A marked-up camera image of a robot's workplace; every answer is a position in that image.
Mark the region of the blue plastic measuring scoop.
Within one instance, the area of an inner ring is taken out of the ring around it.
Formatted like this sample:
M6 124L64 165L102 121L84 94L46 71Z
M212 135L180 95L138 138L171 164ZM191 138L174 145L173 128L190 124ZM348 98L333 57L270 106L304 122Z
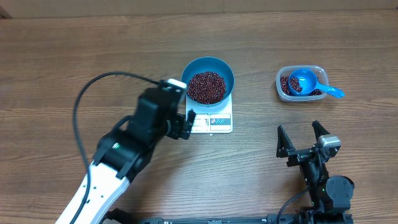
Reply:
M314 90L320 90L335 98L342 98L345 93L335 87L321 84L317 76L310 69L298 69L293 71L288 79L289 91L295 96L308 96Z

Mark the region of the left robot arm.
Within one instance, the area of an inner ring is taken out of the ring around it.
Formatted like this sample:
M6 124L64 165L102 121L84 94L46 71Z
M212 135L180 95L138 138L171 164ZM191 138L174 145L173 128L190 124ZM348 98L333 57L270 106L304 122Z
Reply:
M178 113L186 90L187 84L169 79L139 96L134 115L122 118L99 140L88 167L90 173L57 223L101 223L112 204L148 165L163 137L189 138L195 112Z

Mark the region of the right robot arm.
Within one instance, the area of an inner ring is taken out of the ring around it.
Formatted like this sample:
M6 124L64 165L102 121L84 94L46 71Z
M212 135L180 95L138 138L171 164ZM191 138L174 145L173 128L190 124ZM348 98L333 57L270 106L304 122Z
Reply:
M288 167L298 166L306 188L280 208L274 223L353 223L351 208L354 182L343 175L330 176L326 163L335 157L341 141L330 134L319 121L313 121L316 143L310 148L296 149L282 126L277 128L278 158L287 158ZM309 194L312 205L300 208L296 214L284 215L285 208L299 197Z

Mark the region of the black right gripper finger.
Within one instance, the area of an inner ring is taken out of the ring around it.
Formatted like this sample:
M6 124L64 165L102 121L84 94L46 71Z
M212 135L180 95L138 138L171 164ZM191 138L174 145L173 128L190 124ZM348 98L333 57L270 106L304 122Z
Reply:
M292 141L289 139L282 125L277 128L277 151L276 157L289 157L295 151Z
M316 140L322 135L327 135L330 134L321 124L318 120L315 120L312 122L312 127L315 133Z

